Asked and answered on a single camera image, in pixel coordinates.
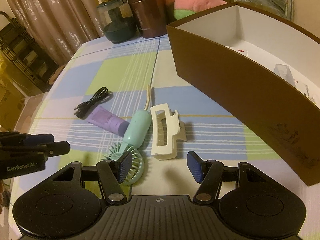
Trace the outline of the person's left hand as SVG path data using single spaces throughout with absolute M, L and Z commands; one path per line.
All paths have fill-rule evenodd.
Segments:
M 5 192 L 5 185 L 3 183 L 3 180 L 1 180 L 0 181 L 0 213 L 2 213 L 2 210 L 3 210 L 4 192 Z

